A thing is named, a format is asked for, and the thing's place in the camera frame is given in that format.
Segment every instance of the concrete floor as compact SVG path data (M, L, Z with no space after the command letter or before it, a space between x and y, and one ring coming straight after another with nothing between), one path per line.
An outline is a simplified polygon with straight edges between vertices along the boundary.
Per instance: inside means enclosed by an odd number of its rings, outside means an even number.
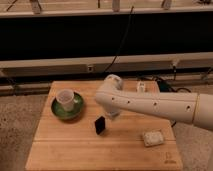
M213 86L188 87L213 94ZM0 171L24 171L47 95L0 98ZM174 128L184 171L204 171L213 145L209 131L178 123Z

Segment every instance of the wooden table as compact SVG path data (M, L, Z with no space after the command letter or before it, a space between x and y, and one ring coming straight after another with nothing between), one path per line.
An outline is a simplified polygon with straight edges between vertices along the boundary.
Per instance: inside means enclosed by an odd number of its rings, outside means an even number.
M181 170L182 162L170 122L122 111L99 136L94 121L103 109L94 101L102 81L54 82L26 164L27 171L71 170ZM148 91L158 92L155 82L146 82ZM58 120L51 112L56 92L71 88L81 94L85 107L81 117L70 122ZM136 81L124 81L125 90L136 90ZM143 131L162 130L165 144L145 148Z

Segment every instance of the black block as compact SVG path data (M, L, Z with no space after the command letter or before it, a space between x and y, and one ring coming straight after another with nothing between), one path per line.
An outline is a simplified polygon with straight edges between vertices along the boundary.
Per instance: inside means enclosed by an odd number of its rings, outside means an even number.
M105 118L103 116L95 121L95 129L98 135L105 130Z

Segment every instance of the floor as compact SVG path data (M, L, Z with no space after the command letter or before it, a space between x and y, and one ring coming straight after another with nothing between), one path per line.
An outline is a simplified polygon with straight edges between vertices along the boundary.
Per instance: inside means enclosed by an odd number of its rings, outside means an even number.
M188 87L213 94L213 86ZM0 98L0 171L24 171L47 95ZM213 144L209 131L178 123L173 128L184 171L204 171Z

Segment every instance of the railing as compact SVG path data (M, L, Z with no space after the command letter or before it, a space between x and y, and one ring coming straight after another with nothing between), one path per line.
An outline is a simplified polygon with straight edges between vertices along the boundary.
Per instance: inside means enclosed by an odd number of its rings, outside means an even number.
M1 0L0 16L213 10L211 0Z

